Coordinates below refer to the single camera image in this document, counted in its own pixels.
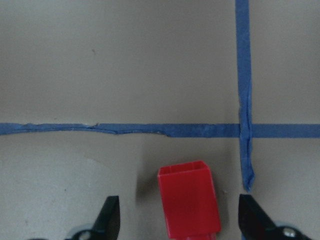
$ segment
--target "red rectangular object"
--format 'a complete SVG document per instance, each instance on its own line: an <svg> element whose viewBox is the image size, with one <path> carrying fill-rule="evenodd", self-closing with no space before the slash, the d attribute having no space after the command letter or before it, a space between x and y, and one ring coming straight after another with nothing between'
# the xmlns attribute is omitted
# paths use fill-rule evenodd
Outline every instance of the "red rectangular object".
<svg viewBox="0 0 320 240"><path fill-rule="evenodd" d="M211 171L203 161L162 167L158 183L170 239L210 240L221 230Z"/></svg>

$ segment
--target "red block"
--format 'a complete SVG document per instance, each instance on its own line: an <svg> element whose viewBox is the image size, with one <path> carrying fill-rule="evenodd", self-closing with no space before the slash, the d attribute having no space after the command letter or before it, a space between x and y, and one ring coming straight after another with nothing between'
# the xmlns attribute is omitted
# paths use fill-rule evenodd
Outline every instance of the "red block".
<svg viewBox="0 0 320 240"><path fill-rule="evenodd" d="M162 167L158 183L170 239L215 239L221 224L211 171L203 161Z"/></svg>

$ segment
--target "top face of red block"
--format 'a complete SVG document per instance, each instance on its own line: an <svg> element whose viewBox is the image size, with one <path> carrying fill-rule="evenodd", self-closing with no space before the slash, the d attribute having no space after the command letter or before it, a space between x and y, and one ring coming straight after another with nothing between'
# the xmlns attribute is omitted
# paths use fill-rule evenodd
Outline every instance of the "top face of red block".
<svg viewBox="0 0 320 240"><path fill-rule="evenodd" d="M220 231L212 175L203 161L162 167L158 182L169 238Z"/></svg>

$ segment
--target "screw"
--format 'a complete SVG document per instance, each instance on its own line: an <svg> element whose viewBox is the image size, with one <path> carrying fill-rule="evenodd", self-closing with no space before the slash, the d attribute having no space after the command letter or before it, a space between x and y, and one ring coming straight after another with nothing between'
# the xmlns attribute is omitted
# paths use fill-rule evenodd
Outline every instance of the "screw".
<svg viewBox="0 0 320 240"><path fill-rule="evenodd" d="M84 231L79 236L79 240L89 240L90 238L91 238L91 233L89 231Z"/></svg>
<svg viewBox="0 0 320 240"><path fill-rule="evenodd" d="M285 227L282 232L283 232L283 235L289 238L295 238L297 235L296 231L289 227Z"/></svg>

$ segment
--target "blue painter's tape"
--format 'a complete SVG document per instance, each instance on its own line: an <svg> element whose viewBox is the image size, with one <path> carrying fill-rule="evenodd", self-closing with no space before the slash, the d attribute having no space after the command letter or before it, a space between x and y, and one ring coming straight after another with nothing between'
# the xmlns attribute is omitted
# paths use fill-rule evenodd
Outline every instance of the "blue painter's tape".
<svg viewBox="0 0 320 240"><path fill-rule="evenodd" d="M254 138L320 138L320 124L254 124Z"/></svg>
<svg viewBox="0 0 320 240"><path fill-rule="evenodd" d="M240 99L240 160L244 188L250 192L255 173L251 163L252 117L251 117L251 52L249 0L235 1L236 51L238 92Z"/></svg>
<svg viewBox="0 0 320 240"><path fill-rule="evenodd" d="M19 124L0 123L0 135L52 132L90 131L107 134L151 133L173 138L238 138L239 124Z"/></svg>

